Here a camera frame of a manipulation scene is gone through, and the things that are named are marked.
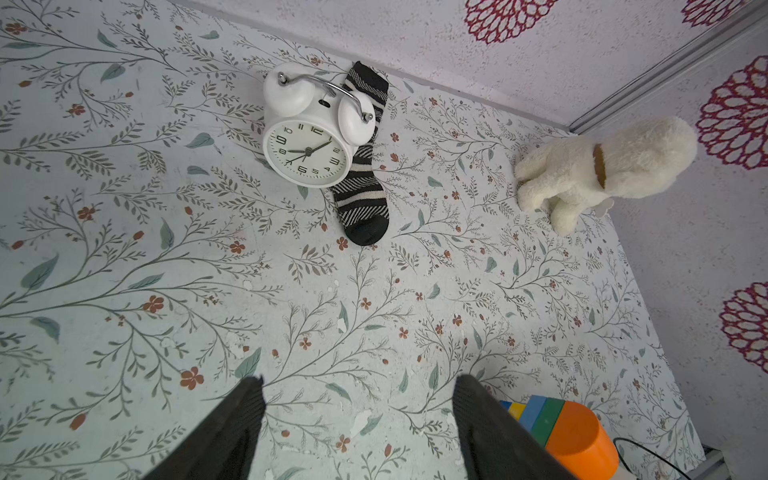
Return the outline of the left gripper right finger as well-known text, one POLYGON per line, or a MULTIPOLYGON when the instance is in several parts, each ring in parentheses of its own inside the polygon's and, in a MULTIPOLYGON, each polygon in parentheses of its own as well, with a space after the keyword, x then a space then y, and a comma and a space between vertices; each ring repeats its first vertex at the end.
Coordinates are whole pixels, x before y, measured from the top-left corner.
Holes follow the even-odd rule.
POLYGON ((475 377, 456 378, 452 411, 469 479, 573 477, 475 377))

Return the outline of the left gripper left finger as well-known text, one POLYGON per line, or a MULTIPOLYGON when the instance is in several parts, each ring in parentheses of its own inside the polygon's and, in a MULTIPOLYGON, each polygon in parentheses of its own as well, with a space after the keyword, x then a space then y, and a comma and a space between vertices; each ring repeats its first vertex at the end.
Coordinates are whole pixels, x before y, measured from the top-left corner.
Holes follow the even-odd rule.
POLYGON ((246 479, 266 412, 264 381, 249 376, 161 463, 147 479, 246 479))

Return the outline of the yellow small lego brick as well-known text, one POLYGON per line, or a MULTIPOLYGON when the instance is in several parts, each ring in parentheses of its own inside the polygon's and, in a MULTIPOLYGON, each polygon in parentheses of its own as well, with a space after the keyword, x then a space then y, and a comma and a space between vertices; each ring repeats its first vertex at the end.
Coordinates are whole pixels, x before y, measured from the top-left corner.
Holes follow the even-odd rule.
POLYGON ((519 420, 522 417, 522 414, 526 408, 526 405, 523 403, 517 403, 512 402, 508 408, 507 411, 516 419, 519 420))

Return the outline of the light blue long lego brick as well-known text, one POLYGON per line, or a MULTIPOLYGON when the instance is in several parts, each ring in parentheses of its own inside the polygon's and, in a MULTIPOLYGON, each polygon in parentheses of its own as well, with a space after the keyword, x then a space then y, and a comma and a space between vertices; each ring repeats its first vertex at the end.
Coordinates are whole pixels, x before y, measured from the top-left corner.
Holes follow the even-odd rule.
POLYGON ((522 410, 520 418, 518 419, 522 427, 531 432, 533 427, 546 403, 547 398, 544 396, 533 395, 530 397, 525 407, 522 410))

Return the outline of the orange lego brick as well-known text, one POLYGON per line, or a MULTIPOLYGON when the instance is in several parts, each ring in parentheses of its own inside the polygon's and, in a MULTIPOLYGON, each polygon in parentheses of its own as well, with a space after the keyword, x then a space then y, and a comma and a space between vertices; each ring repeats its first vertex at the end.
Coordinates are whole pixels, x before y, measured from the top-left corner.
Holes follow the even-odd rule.
POLYGON ((577 479, 609 480, 619 467, 618 452, 596 414, 566 401, 545 449, 577 479))

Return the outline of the green long lego brick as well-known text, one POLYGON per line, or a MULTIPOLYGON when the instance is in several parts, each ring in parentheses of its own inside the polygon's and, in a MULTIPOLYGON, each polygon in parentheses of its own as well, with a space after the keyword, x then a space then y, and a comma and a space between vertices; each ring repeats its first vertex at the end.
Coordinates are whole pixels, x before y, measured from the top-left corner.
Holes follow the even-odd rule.
POLYGON ((564 408, 562 399, 546 397, 546 403, 530 432, 539 445, 545 447, 564 408))

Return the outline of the black grey striped sock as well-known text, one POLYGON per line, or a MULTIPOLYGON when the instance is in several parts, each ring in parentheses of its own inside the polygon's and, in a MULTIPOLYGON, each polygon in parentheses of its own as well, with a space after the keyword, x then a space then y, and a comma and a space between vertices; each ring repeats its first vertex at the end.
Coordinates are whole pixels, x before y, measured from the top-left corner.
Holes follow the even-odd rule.
POLYGON ((369 66, 356 61, 343 87, 360 91, 371 99, 375 129, 372 139, 355 152, 347 177, 331 191, 347 238, 356 245, 369 246, 378 242, 389 227, 387 196, 372 167, 373 142, 388 100, 389 83, 369 66))

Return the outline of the white teddy bear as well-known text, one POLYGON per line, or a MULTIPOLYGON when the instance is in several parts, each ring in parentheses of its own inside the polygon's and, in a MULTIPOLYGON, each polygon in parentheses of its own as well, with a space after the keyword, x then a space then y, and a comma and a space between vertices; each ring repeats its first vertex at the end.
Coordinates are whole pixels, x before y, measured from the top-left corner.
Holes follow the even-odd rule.
POLYGON ((679 117, 646 120, 601 140, 552 140, 515 166, 517 203, 532 212, 551 200, 551 226, 568 236, 585 210, 607 211, 615 198, 642 199, 669 189, 693 163, 697 147, 695 130, 679 117))

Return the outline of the white alarm clock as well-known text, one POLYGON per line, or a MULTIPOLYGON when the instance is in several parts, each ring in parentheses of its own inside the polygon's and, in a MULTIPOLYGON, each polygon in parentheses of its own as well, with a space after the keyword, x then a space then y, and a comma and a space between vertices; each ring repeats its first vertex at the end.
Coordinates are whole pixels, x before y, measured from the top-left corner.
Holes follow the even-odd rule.
POLYGON ((282 178, 330 188, 346 178, 353 156, 375 132, 373 97, 310 73, 275 67, 263 83, 263 155, 282 178))

